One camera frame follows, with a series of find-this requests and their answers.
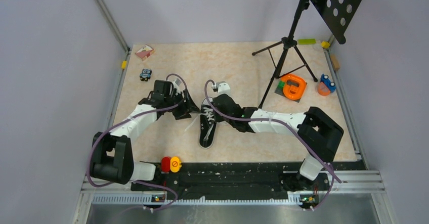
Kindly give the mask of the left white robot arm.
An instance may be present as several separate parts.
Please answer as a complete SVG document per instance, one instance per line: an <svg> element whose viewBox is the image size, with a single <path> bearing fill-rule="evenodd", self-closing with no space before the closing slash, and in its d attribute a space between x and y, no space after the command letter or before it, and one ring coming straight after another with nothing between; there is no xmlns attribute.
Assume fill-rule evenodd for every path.
<svg viewBox="0 0 429 224"><path fill-rule="evenodd" d="M159 189L162 176L156 173L154 164L134 160L132 144L166 112L181 120L201 111L188 89L180 89L180 84L179 80L156 80L153 90L127 118L105 132L96 133L87 175L107 183L143 181L148 189Z"/></svg>

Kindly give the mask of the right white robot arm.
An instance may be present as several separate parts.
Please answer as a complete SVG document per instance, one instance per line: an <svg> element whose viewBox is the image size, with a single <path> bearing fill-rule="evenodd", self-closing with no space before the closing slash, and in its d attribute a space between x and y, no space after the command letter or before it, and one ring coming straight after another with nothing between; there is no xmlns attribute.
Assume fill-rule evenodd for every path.
<svg viewBox="0 0 429 224"><path fill-rule="evenodd" d="M212 99L209 106L217 122L225 121L239 132L276 133L296 137L307 149L296 182L304 190L317 183L317 176L334 160L344 129L318 107L303 113L279 113L256 107L240 107L227 94Z"/></svg>

